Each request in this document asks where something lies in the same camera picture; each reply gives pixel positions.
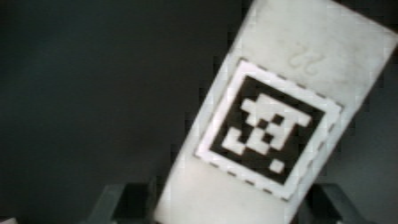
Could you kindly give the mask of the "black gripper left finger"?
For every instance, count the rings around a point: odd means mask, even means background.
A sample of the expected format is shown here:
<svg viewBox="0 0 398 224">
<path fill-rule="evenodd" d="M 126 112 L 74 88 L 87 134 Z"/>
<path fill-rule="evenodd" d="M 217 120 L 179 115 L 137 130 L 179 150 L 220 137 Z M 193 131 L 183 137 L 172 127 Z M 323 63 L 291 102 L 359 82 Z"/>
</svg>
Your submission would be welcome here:
<svg viewBox="0 0 398 224">
<path fill-rule="evenodd" d="M 153 199 L 149 183 L 106 185 L 81 224 L 154 224 Z"/>
</svg>

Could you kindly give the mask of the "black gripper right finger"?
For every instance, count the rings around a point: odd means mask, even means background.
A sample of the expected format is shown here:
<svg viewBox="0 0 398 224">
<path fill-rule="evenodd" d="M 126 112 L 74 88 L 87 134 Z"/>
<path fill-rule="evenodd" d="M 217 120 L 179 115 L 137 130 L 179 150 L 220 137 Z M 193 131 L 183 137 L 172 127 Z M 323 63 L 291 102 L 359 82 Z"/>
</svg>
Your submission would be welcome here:
<svg viewBox="0 0 398 224">
<path fill-rule="evenodd" d="M 295 224 L 376 224 L 364 218 L 337 184 L 312 185 L 298 207 Z"/>
</svg>

